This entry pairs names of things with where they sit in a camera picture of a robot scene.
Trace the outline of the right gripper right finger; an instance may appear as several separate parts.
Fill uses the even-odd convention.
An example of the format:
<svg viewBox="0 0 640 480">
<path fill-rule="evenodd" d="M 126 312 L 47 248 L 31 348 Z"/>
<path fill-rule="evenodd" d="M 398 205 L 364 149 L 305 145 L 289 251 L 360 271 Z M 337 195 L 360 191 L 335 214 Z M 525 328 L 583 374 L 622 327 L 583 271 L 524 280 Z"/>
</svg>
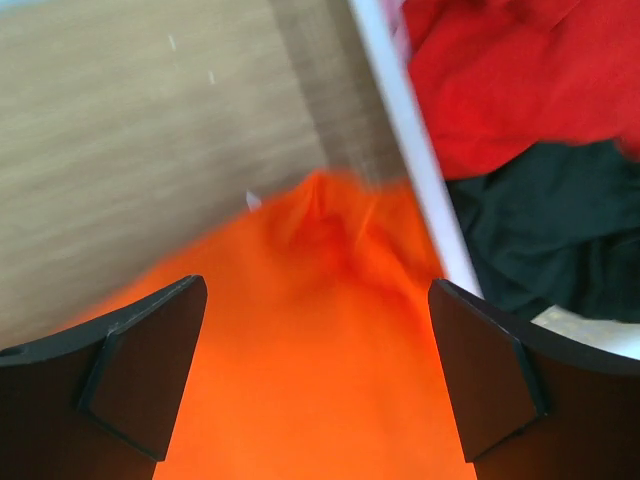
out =
<svg viewBox="0 0 640 480">
<path fill-rule="evenodd" d="M 639 362 L 507 314 L 447 280 L 431 324 L 479 479 L 636 479 Z"/>
</svg>

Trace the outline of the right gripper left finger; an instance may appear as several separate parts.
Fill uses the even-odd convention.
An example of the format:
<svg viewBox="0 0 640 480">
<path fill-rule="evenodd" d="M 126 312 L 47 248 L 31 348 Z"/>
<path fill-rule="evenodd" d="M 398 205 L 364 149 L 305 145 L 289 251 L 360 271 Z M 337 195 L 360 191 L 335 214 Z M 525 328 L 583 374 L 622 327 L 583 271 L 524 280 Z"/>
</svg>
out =
<svg viewBox="0 0 640 480">
<path fill-rule="evenodd" d="M 1 352 L 4 479 L 150 479 L 165 460 L 204 319 L 188 276 Z"/>
</svg>

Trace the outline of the orange t-shirt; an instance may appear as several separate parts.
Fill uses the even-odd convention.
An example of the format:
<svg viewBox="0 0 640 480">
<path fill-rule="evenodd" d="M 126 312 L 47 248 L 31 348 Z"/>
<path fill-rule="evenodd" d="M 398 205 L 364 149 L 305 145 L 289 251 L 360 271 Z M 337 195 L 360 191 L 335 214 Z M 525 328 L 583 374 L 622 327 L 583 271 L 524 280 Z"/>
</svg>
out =
<svg viewBox="0 0 640 480">
<path fill-rule="evenodd" d="M 431 330 L 439 261 L 407 182 L 317 172 L 102 305 L 208 300 L 159 479 L 471 479 Z"/>
</svg>

